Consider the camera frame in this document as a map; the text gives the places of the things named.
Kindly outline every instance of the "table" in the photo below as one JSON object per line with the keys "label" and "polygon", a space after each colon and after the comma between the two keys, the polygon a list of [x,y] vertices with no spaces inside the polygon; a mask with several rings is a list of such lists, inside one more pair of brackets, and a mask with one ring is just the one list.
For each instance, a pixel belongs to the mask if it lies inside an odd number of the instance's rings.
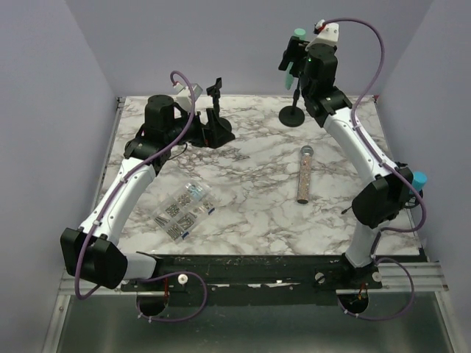
{"label": "table", "polygon": [[[147,97],[128,97],[103,184],[103,193],[117,174],[124,145],[144,122]],[[123,252],[156,254],[341,254],[356,223],[350,206],[361,191],[361,180],[335,140],[306,113],[298,128],[283,126],[280,109],[291,103],[282,96],[223,96],[221,116],[233,126],[236,139],[220,149],[192,146],[168,161],[131,213],[121,236]],[[197,109],[205,116],[210,97]],[[374,100],[358,109],[361,123],[387,151]],[[300,148],[314,148],[311,201],[296,203]],[[173,155],[182,151],[174,149]],[[212,187],[219,199],[214,215],[184,241],[175,243],[152,220],[152,212],[188,178]],[[392,225],[410,228],[406,211]],[[414,234],[386,232],[378,254],[418,254]]]}

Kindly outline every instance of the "round black base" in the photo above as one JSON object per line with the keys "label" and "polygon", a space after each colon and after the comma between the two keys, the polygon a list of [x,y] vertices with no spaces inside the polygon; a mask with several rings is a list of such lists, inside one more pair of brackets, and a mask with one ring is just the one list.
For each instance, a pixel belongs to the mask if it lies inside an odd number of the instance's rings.
{"label": "round black base", "polygon": [[298,107],[295,107],[293,110],[293,107],[289,105],[280,110],[278,118],[285,126],[298,127],[304,123],[304,112]]}

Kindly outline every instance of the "light purple wall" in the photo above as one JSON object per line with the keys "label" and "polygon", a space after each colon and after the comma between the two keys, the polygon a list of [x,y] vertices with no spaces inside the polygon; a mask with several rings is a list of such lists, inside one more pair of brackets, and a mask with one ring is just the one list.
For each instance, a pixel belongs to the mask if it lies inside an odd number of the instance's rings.
{"label": "light purple wall", "polygon": [[[169,92],[181,70],[204,87],[223,76],[224,93],[286,94],[277,70],[297,27],[350,16],[376,25],[387,59],[383,87],[432,0],[66,0],[111,87],[120,95]],[[378,64],[375,36],[341,25],[338,86],[364,89]]]}
{"label": "light purple wall", "polygon": [[40,352],[116,100],[63,0],[3,1],[0,48],[0,350]]}
{"label": "light purple wall", "polygon": [[469,0],[435,0],[378,108],[394,157],[429,176],[420,235],[442,264],[471,347],[470,13]]}

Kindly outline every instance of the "bolt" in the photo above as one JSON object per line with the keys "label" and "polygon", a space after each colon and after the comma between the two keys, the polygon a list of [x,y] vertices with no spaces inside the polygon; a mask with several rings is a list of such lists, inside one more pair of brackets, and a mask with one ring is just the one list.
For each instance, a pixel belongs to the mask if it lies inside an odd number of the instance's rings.
{"label": "bolt", "polygon": [[371,277],[373,278],[373,281],[375,282],[381,282],[381,280],[383,279],[383,277],[381,276],[379,272],[373,273]]}
{"label": "bolt", "polygon": [[325,282],[324,274],[322,272],[317,272],[316,276],[314,276],[314,279],[316,282],[318,282],[320,285]]}

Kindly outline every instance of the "metal floor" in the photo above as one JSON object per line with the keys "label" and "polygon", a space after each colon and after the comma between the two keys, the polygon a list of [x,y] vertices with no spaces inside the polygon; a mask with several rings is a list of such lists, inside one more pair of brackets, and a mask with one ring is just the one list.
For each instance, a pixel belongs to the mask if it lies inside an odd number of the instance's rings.
{"label": "metal floor", "polygon": [[[394,313],[408,295],[372,293],[365,314]],[[172,313],[185,315],[189,310],[172,308]],[[408,315],[379,323],[348,317],[338,307],[313,305],[207,307],[197,318],[180,324],[149,324],[137,316],[133,296],[72,299],[58,351],[453,352],[434,293],[418,293]]]}

